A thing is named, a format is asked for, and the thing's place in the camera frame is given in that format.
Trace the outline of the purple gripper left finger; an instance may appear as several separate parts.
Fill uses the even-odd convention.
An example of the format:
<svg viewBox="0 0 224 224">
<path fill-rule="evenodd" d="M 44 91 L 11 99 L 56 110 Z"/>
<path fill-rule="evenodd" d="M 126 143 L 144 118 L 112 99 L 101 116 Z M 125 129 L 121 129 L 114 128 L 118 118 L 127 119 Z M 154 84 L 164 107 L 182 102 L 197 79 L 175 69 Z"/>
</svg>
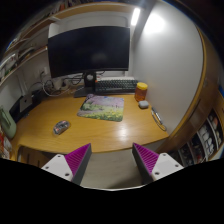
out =
<svg viewBox="0 0 224 224">
<path fill-rule="evenodd" d="M 86 144 L 67 155 L 56 154 L 42 169 L 80 185 L 91 154 L 91 144 Z"/>
</svg>

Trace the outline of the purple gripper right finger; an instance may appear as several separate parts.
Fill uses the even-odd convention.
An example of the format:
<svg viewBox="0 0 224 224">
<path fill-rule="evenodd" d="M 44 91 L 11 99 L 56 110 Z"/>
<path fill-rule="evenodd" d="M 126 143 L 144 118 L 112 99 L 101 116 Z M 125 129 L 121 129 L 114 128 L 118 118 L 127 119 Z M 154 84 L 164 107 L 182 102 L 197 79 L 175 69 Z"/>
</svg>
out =
<svg viewBox="0 0 224 224">
<path fill-rule="evenodd" d="M 144 184 L 149 184 L 183 169 L 183 166 L 167 153 L 158 154 L 137 143 L 132 146 L 132 154 Z"/>
</svg>

